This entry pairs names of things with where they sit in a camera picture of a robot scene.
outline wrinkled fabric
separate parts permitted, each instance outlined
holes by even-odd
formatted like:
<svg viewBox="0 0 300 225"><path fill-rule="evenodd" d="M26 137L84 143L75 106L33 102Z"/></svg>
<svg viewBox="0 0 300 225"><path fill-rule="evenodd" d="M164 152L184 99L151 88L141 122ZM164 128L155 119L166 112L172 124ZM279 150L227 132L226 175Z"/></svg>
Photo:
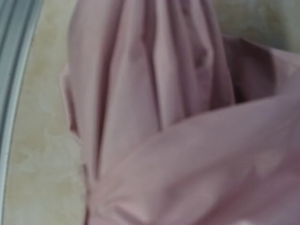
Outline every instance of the wrinkled fabric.
<svg viewBox="0 0 300 225"><path fill-rule="evenodd" d="M209 0L80 0L62 76L87 225L298 225L300 56Z"/></svg>

